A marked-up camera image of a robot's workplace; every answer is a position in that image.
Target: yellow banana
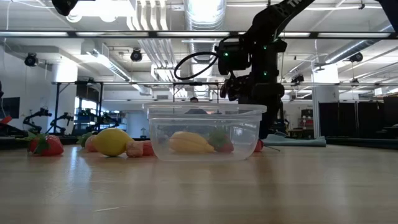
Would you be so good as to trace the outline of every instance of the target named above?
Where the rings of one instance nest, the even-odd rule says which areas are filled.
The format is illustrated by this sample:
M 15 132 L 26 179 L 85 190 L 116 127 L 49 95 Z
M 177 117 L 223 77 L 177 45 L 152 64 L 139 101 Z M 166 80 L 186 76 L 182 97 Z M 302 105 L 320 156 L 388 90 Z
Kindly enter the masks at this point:
M 175 152 L 198 154 L 215 152 L 214 147 L 209 145 L 202 136 L 186 131 L 174 133 L 169 139 L 169 146 Z

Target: desk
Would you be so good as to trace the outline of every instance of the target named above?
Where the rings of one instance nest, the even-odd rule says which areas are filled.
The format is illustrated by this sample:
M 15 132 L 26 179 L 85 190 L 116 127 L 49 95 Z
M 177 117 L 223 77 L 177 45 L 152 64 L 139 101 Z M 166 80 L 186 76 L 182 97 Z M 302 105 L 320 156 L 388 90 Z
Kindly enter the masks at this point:
M 0 151 L 3 223 L 398 223 L 398 153 L 277 147 L 238 162 Z

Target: clear plastic container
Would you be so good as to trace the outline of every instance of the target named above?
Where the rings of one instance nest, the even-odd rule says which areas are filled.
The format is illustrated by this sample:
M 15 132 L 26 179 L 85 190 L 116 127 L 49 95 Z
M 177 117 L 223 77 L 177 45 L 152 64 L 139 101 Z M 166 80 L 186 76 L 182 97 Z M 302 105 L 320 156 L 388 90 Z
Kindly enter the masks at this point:
M 159 159 L 231 161 L 253 153 L 262 113 L 267 107 L 155 102 L 144 103 L 143 109 L 149 119 L 150 141 Z

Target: yellow lemon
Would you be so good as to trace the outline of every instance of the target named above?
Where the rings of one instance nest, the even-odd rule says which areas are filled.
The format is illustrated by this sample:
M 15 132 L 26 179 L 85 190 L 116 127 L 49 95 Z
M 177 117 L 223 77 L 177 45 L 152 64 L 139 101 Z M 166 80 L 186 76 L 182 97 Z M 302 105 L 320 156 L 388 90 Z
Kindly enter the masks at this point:
M 102 130 L 93 139 L 94 147 L 105 156 L 118 156 L 126 151 L 126 143 L 130 136 L 118 128 Z

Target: toy fruit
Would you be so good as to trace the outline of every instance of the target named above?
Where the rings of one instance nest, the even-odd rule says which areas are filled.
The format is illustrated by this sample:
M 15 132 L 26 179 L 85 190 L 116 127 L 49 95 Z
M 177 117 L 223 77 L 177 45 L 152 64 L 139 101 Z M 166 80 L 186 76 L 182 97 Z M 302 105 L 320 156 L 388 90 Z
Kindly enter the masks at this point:
M 38 135 L 29 145 L 28 152 L 39 156 L 56 156 L 63 153 L 63 145 L 56 136 Z
M 186 131 L 179 131 L 169 139 L 169 146 L 175 152 L 183 153 L 209 153 L 214 152 L 214 147 L 209 145 L 202 136 Z
M 263 147 L 264 147 L 263 141 L 258 140 L 256 148 L 254 149 L 254 152 L 261 152 Z
M 214 147 L 216 152 L 233 152 L 234 145 L 232 144 L 225 131 L 222 129 L 215 129 L 210 133 L 209 144 Z
M 89 152 L 98 152 L 97 149 L 94 147 L 94 143 L 93 143 L 93 139 L 95 138 L 95 136 L 96 135 L 92 135 L 92 136 L 88 137 L 88 139 L 86 141 L 85 148 Z
M 142 157 L 144 142 L 131 140 L 126 144 L 126 154 L 128 157 Z
M 76 142 L 77 144 L 79 144 L 81 147 L 86 147 L 86 141 L 87 139 L 92 136 L 93 133 L 86 133 L 82 136 L 77 137 L 78 141 Z
M 155 152 L 154 152 L 154 149 L 152 148 L 152 143 L 150 142 L 150 140 L 144 141 L 142 151 L 143 151 L 143 156 L 154 156 L 155 155 Z
M 94 147 L 105 156 L 118 156 L 126 151 L 130 136 L 123 130 L 107 128 L 93 139 Z

